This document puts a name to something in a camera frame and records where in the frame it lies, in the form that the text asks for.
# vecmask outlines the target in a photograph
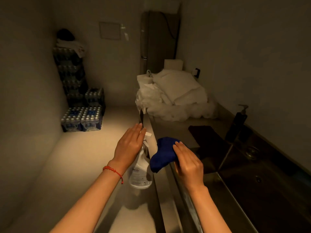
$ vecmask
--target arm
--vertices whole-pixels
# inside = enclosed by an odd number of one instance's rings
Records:
[[[204,233],[231,233],[203,183],[203,164],[182,142],[173,149],[178,157],[176,172],[192,199]]]
[[[129,128],[119,140],[108,166],[123,175],[141,149],[145,134],[142,124]],[[92,233],[119,180],[118,174],[105,169],[50,233]]]

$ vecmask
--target hand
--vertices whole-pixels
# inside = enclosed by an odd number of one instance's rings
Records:
[[[202,162],[182,142],[175,142],[173,149],[179,161],[179,166],[175,162],[176,172],[188,192],[191,194],[204,187]]]
[[[123,175],[128,167],[134,162],[138,152],[142,148],[145,134],[146,129],[142,129],[141,123],[127,129],[118,141],[115,149],[115,156],[108,165]]]

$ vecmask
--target blue microfiber towel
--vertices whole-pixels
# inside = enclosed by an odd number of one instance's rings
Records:
[[[179,142],[179,140],[171,137],[158,139],[158,152],[150,159],[150,169],[152,172],[157,173],[170,162],[178,161],[177,155],[173,150],[175,141]]]

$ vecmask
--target bracelet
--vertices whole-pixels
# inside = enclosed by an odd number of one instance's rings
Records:
[[[111,171],[115,172],[116,174],[118,174],[118,175],[121,177],[121,180],[122,180],[122,181],[121,181],[121,184],[123,184],[123,177],[121,176],[120,173],[118,173],[115,169],[113,169],[113,168],[111,168],[111,167],[109,167],[109,166],[103,167],[103,171],[104,171],[105,169],[111,170]]]

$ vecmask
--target forearm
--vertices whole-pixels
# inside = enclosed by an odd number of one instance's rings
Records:
[[[204,233],[230,233],[205,186],[189,193]]]
[[[125,172],[124,168],[118,167],[113,161],[110,161],[108,165],[118,170],[121,175]],[[104,170],[51,233],[92,233],[119,180],[119,175],[110,170]]]

